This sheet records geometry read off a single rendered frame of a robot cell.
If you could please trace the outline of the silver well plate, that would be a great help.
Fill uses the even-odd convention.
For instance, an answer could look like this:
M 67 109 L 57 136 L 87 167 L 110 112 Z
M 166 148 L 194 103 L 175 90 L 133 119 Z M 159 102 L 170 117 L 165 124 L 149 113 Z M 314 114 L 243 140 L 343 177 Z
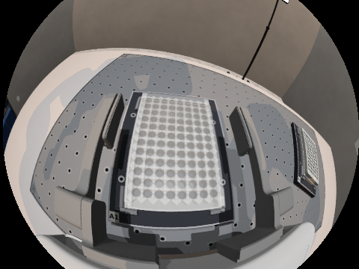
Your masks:
M 316 188 L 319 183 L 318 161 L 316 147 L 311 137 L 301 128 L 299 129 L 299 140 L 301 147 L 301 160 L 303 165 L 303 176 Z

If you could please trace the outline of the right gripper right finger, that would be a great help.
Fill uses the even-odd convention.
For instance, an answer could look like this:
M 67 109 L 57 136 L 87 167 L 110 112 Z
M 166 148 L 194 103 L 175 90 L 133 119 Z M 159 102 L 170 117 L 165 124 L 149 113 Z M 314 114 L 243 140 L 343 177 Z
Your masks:
M 239 263 L 260 253 L 280 239 L 283 225 L 279 216 L 294 206 L 293 189 L 273 191 L 270 188 L 269 172 L 257 130 L 247 108 L 236 107 L 230 115 L 239 156 L 248 155 L 251 161 L 255 189 L 255 228 L 227 239 L 216 241 L 218 254 Z M 258 198 L 259 197 L 259 198 Z

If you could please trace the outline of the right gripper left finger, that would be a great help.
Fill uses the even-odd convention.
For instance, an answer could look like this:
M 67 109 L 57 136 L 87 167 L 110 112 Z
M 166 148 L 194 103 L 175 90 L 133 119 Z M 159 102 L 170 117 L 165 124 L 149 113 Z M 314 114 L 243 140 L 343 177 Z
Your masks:
M 158 247 L 108 238 L 105 203 L 95 200 L 102 147 L 113 149 L 124 108 L 122 93 L 108 93 L 90 130 L 77 188 L 56 186 L 54 210 L 83 231 L 81 246 L 87 259 L 111 269 L 159 269 Z

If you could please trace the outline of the grey perforated base plate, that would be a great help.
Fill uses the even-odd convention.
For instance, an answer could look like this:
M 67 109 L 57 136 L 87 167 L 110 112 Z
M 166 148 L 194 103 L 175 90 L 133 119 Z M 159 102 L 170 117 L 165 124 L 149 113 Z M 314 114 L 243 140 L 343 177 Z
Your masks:
M 155 229 L 108 221 L 108 189 L 117 137 L 132 92 L 174 93 L 215 99 L 224 129 L 233 180 L 234 214 L 227 223 L 185 229 Z M 105 224 L 110 239 L 158 247 L 159 258 L 188 258 L 218 252 L 216 241 L 255 228 L 255 189 L 249 156 L 239 156 L 228 117 L 238 105 L 247 108 L 254 121 L 266 159 L 270 188 L 293 189 L 294 206 L 280 217 L 283 226 L 310 222 L 315 232 L 322 226 L 325 179 L 320 148 L 313 129 L 292 111 L 259 90 L 227 75 L 199 66 L 160 57 L 122 54 L 91 78 L 62 111 L 39 153 L 30 192 L 48 218 L 64 233 L 83 240 L 83 231 L 54 212 L 55 188 L 74 191 L 87 140 L 96 115 L 108 93 L 122 93 L 122 119 L 113 149 L 102 147 L 96 177 L 95 200 L 105 203 Z M 316 146 L 319 185 L 316 197 L 294 185 L 294 146 L 291 123 L 305 129 Z

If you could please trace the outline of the white well plate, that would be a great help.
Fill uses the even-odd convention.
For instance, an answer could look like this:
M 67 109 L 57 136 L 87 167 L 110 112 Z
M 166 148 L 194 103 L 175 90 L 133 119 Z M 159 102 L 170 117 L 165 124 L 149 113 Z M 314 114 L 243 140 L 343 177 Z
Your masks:
M 224 206 L 221 159 L 208 99 L 141 95 L 123 201 L 126 208 L 150 211 Z

